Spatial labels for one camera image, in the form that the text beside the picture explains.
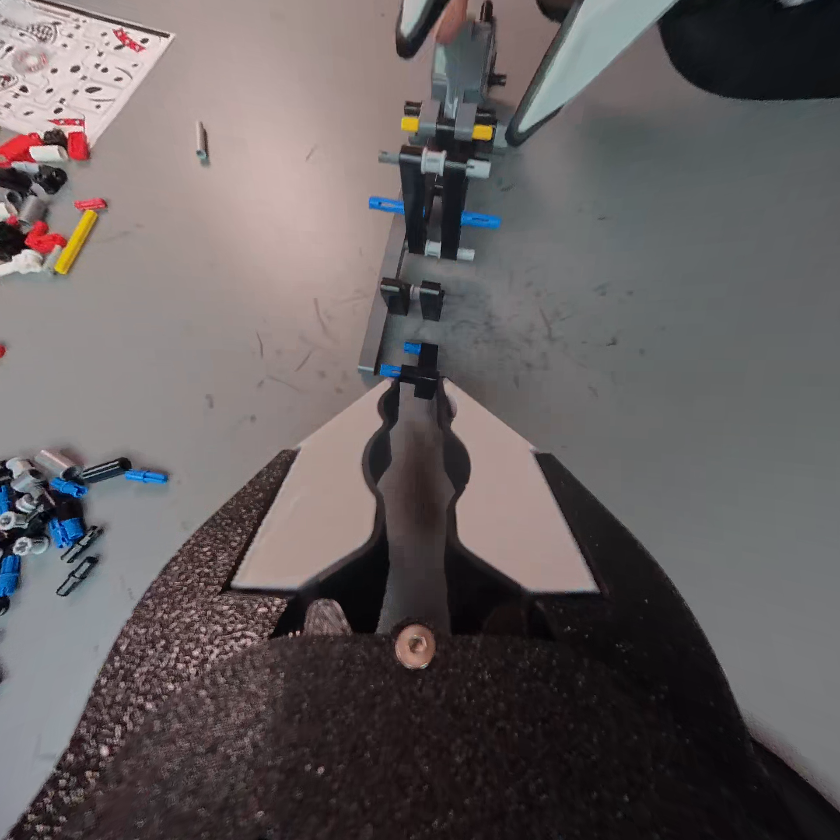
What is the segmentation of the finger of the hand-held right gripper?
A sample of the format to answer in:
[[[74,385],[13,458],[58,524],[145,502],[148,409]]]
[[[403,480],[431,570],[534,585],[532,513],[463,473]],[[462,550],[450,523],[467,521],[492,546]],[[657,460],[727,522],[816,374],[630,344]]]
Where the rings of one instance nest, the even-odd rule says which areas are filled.
[[[401,1],[395,24],[395,50],[413,58],[430,35],[448,45],[455,39],[454,1]]]
[[[508,124],[508,144],[523,145],[676,1],[538,1],[559,24]]]

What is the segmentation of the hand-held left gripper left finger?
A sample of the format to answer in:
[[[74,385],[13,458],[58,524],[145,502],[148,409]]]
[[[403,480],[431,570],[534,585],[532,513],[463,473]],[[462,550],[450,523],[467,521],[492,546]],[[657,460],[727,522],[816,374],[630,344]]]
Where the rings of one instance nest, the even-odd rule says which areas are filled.
[[[306,437],[230,582],[238,592],[297,594],[373,545],[379,484],[392,462],[400,386],[383,380]]]

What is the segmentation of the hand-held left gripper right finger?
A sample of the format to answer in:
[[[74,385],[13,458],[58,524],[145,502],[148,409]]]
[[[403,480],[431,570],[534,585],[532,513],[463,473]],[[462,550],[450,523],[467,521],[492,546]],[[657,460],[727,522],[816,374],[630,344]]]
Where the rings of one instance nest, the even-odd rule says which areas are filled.
[[[526,592],[598,592],[535,447],[453,382],[444,393],[469,461],[455,503],[460,544]]]

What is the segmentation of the grey black toy brick chassis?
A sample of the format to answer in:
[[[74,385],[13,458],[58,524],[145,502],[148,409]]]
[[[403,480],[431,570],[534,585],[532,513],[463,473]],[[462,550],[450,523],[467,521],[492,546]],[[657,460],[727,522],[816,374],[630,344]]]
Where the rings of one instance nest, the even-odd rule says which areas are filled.
[[[445,290],[436,281],[402,276],[406,257],[470,262],[472,248],[461,244],[464,228],[497,229],[497,217],[466,210],[469,185],[490,175],[490,154],[505,145],[505,126],[490,101],[493,88],[506,84],[498,74],[497,19],[492,2],[479,15],[466,15],[447,44],[436,44],[430,92],[404,104],[401,130],[407,143],[397,152],[381,152],[381,163],[400,173],[397,198],[372,196],[369,208],[390,214],[380,276],[374,292],[358,369],[412,385],[416,397],[430,401],[438,391],[438,348],[408,342],[412,364],[386,364],[382,344],[389,318],[405,317],[414,303],[427,322],[440,320]]]

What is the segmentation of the grey desk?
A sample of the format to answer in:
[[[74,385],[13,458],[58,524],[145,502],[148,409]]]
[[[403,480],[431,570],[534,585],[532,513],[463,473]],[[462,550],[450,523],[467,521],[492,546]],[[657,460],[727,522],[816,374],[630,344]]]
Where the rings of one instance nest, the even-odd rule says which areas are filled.
[[[74,168],[103,197],[66,279],[2,281],[2,457],[127,455],[101,565],[25,566],[2,618],[2,835],[132,609],[204,521],[365,390],[388,219],[424,94],[398,2],[73,2],[173,33]],[[195,154],[196,122],[209,163]],[[457,384],[640,538],[758,733],[838,799],[838,103],[725,101],[653,31],[469,189],[501,216],[449,280]]]

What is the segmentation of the pile of blue black pins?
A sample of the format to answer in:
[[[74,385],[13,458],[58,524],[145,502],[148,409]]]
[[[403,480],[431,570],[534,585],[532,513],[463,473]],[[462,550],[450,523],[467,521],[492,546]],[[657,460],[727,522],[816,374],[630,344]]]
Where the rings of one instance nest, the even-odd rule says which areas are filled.
[[[32,457],[3,458],[1,463],[1,614],[18,591],[26,559],[59,552],[70,572],[58,586],[67,597],[97,566],[92,547],[104,533],[89,523],[86,503],[90,489],[122,479],[134,484],[165,486],[170,477],[160,470],[140,469],[128,457],[83,465],[54,448]]]

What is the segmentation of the white sticker sheet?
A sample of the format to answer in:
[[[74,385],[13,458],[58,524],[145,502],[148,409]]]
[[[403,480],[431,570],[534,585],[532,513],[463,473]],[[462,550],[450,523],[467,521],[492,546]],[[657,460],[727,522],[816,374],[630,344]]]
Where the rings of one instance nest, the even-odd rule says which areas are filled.
[[[57,2],[1,2],[1,126],[95,144],[173,33]]]

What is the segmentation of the yellow toy axle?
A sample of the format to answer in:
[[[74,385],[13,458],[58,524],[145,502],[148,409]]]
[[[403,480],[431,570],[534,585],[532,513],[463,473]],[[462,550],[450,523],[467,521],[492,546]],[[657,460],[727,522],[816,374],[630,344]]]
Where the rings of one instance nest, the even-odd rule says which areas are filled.
[[[57,275],[65,276],[70,272],[87,243],[98,218],[99,214],[95,209],[87,209],[81,214],[77,226],[56,260],[54,271]]]

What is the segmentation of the pile of red black bricks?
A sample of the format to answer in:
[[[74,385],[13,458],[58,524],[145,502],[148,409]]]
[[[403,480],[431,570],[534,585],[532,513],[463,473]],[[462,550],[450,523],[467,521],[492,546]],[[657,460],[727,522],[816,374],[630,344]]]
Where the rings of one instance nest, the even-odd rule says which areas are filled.
[[[58,120],[44,133],[21,133],[2,143],[2,278],[56,275],[56,260],[71,234],[53,227],[50,208],[69,182],[67,165],[89,158],[80,120]]]

